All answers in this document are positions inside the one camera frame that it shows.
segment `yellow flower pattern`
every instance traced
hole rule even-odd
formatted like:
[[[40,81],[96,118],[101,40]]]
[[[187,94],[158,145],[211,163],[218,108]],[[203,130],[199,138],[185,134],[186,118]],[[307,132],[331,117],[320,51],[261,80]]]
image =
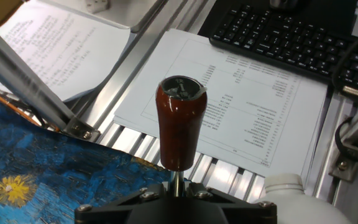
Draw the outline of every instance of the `yellow flower pattern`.
[[[4,177],[0,180],[0,203],[13,207],[23,207],[32,199],[37,190],[30,175]]]

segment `white bottle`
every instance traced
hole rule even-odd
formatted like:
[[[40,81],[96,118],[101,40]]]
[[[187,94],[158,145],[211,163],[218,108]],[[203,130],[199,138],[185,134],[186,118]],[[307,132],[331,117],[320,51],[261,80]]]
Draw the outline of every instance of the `white bottle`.
[[[296,174],[279,174],[265,179],[266,196],[256,202],[277,205],[278,224],[350,224],[331,204],[305,195],[302,179]]]

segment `cable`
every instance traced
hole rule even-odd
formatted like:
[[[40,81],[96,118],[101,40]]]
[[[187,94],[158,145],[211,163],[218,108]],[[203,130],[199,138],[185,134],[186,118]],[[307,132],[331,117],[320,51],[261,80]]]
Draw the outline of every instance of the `cable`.
[[[352,155],[348,148],[346,146],[343,145],[343,143],[341,142],[341,128],[344,126],[344,124],[350,123],[352,121],[353,117],[347,118],[341,125],[339,125],[339,127],[336,129],[335,131],[335,143],[336,143],[336,147],[338,148],[339,152],[341,152],[341,154],[346,158],[346,159],[350,159],[354,162],[358,162],[358,157]]]
[[[351,100],[358,102],[358,96],[349,94],[342,90],[342,86],[339,84],[339,74],[345,64],[346,61],[349,60],[351,53],[358,48],[358,39],[345,51],[345,54],[340,59],[339,63],[336,65],[336,68],[333,73],[333,84],[337,91],[339,91],[342,95],[350,98]]]

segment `paper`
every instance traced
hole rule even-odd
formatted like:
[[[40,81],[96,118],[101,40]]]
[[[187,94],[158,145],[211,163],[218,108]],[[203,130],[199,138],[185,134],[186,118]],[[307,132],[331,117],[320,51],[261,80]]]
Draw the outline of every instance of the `paper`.
[[[208,88],[197,151],[262,176],[301,174],[308,168],[326,85],[217,49],[204,37],[170,30],[114,121],[158,137],[154,93],[173,75],[195,78]]]
[[[109,75],[130,33],[37,1],[25,3],[0,28],[0,36],[63,101]],[[10,93],[2,84],[0,90]]]

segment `white plastic part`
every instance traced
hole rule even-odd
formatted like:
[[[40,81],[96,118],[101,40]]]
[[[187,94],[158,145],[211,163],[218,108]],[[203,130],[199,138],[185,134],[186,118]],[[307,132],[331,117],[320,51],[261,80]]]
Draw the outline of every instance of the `white plastic part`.
[[[277,205],[278,224],[351,224],[331,204],[305,195],[302,180],[296,174],[279,174],[265,178],[266,196],[256,202]]]
[[[105,11],[109,8],[109,0],[85,0],[85,8],[92,14]]]

